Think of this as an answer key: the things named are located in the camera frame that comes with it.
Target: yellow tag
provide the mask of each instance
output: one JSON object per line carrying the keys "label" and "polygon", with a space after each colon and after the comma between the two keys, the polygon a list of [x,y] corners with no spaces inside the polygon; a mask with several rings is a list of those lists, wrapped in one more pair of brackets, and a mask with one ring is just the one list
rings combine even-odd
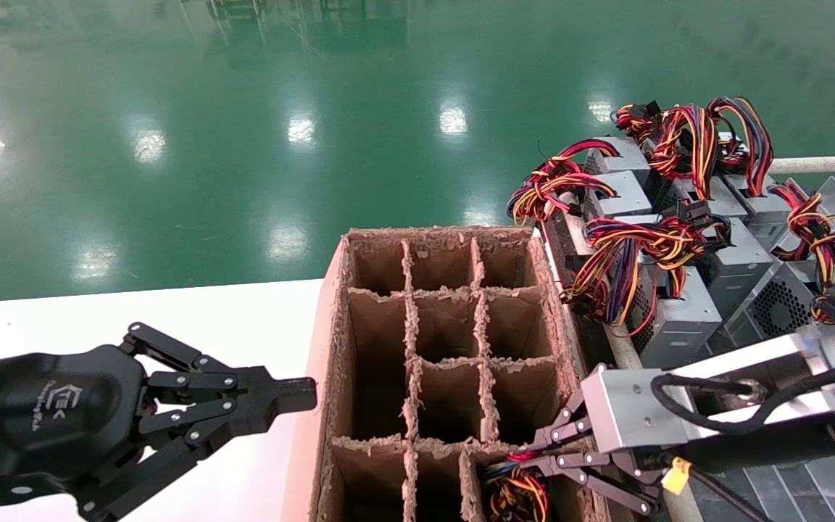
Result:
{"label": "yellow tag", "polygon": [[685,485],[689,482],[690,468],[691,463],[688,460],[676,457],[672,460],[672,469],[662,477],[662,487],[676,495],[682,494],[682,489],[685,489]]}

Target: black wire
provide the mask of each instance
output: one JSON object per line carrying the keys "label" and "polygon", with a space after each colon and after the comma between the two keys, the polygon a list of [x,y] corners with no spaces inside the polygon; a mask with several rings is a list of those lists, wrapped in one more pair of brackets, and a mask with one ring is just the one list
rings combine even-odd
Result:
{"label": "black wire", "polygon": [[[735,387],[728,389],[728,387],[724,386],[724,384],[733,384]],[[762,425],[765,424],[765,419],[768,419],[768,416],[774,412],[776,407],[782,406],[782,404],[788,402],[789,400],[798,397],[799,394],[805,394],[816,389],[820,389],[822,386],[828,386],[828,384],[835,384],[835,368],[829,371],[824,371],[824,373],[816,374],[816,376],[805,377],[791,386],[778,390],[778,392],[769,396],[768,399],[763,400],[763,403],[759,406],[759,409],[756,410],[756,413],[752,414],[752,417],[738,423],[725,423],[721,422],[721,420],[709,419],[700,413],[692,412],[692,410],[689,410],[687,407],[684,407],[676,402],[676,400],[669,394],[665,393],[665,390],[662,388],[664,386],[688,386],[696,387],[696,389],[708,389],[709,391],[717,390],[726,391],[732,394],[748,394],[752,389],[749,386],[745,386],[745,384],[721,383],[710,379],[696,379],[692,377],[675,376],[675,374],[672,373],[664,373],[661,376],[653,378],[652,382],[649,383],[649,387],[652,389],[653,396],[656,397],[656,400],[659,400],[659,403],[676,417],[693,423],[695,426],[700,426],[702,428],[717,431],[726,435],[740,436],[748,435],[749,433],[755,432],[755,430],[762,427]]]}
{"label": "black wire", "polygon": [[713,478],[713,476],[708,475],[706,471],[698,469],[698,466],[693,465],[690,467],[689,476],[703,485],[708,486],[708,489],[712,490],[712,492],[716,493],[717,496],[724,499],[726,503],[732,505],[733,508],[736,508],[740,513],[746,515],[746,517],[753,522],[772,522],[772,519],[769,518],[768,515],[759,511],[759,509],[757,509],[756,506],[751,505],[751,503],[746,502],[746,499],[737,495],[727,486],[724,486],[719,482],[719,480]]}

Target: cardboard box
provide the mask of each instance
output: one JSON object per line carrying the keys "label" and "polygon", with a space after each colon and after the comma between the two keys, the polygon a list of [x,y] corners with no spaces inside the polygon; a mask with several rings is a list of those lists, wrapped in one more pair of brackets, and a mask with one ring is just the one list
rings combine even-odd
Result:
{"label": "cardboard box", "polygon": [[[350,231],[318,303],[319,407],[298,419],[282,519],[484,522],[480,467],[578,389],[561,313],[526,228]],[[550,489],[553,520],[609,520],[590,489]]]}

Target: power supply unit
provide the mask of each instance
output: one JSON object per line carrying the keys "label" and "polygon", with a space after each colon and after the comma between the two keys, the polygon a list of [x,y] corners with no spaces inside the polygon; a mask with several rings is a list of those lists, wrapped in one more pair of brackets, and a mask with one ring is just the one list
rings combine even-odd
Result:
{"label": "power supply unit", "polygon": [[811,320],[818,285],[816,261],[781,263],[742,313],[723,324],[734,346],[745,347],[797,330]]}
{"label": "power supply unit", "polygon": [[[672,191],[668,197],[663,200],[663,210],[671,208],[676,204],[677,199],[688,199],[690,202],[700,201],[698,199],[698,191],[695,189],[694,183],[690,179],[676,179],[672,182]],[[708,194],[708,208],[710,214],[721,215],[724,218],[740,218],[746,219],[749,215],[743,205],[736,200],[736,196],[721,178],[710,179],[710,194]]]}
{"label": "power supply unit", "polygon": [[646,323],[632,337],[640,361],[646,368],[674,368],[708,357],[705,342],[720,326],[721,317],[698,270],[686,268],[685,289],[678,299],[659,297],[664,278],[655,277],[657,270],[640,268],[639,287],[626,321],[629,331]]}
{"label": "power supply unit", "polygon": [[582,213],[586,220],[615,218],[618,215],[649,214],[649,200],[632,172],[626,170],[601,175],[601,181],[617,191],[617,197],[606,198],[593,189],[587,189],[582,201]]}
{"label": "power supply unit", "polygon": [[[788,204],[769,191],[763,191],[762,196],[751,197],[744,175],[728,174],[723,176],[723,181],[749,214],[745,220],[746,228],[765,250],[772,252],[772,248],[775,248],[788,228],[788,214],[791,212]],[[763,187],[768,188],[775,184],[771,175],[765,175]]]}
{"label": "power supply unit", "polygon": [[641,186],[643,185],[647,175],[649,175],[649,163],[643,156],[643,151],[640,151],[640,146],[636,145],[635,140],[632,138],[614,138],[614,136],[595,139],[612,144],[614,149],[617,149],[617,152],[620,153],[620,156],[606,158],[598,149],[589,149],[586,166],[584,166],[587,173],[590,175],[606,175],[630,171],[635,176],[636,181]]}
{"label": "power supply unit", "polygon": [[695,262],[721,317],[729,318],[742,306],[773,263],[743,222],[730,218],[731,246],[705,254]]}

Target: green floor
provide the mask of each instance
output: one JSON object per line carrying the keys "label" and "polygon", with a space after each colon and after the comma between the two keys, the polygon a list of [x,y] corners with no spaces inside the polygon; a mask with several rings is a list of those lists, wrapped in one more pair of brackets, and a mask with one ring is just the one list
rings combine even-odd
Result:
{"label": "green floor", "polygon": [[626,102],[745,95],[779,157],[835,154],[832,3],[259,2],[0,1],[0,300],[316,278],[347,228],[507,223],[537,141]]}

